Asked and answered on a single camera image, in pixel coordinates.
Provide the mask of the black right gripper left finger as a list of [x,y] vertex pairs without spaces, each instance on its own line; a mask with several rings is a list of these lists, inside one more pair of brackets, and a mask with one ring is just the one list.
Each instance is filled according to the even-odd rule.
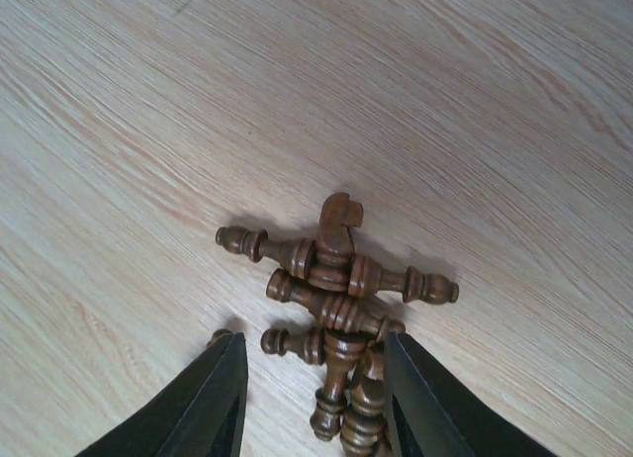
[[238,456],[248,363],[241,332],[211,343],[162,391],[79,454],[89,456]]

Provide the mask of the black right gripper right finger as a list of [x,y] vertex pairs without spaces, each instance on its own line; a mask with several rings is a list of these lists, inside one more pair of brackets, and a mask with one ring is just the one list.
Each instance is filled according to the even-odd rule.
[[395,456],[551,456],[482,402],[405,332],[385,347],[385,413]]

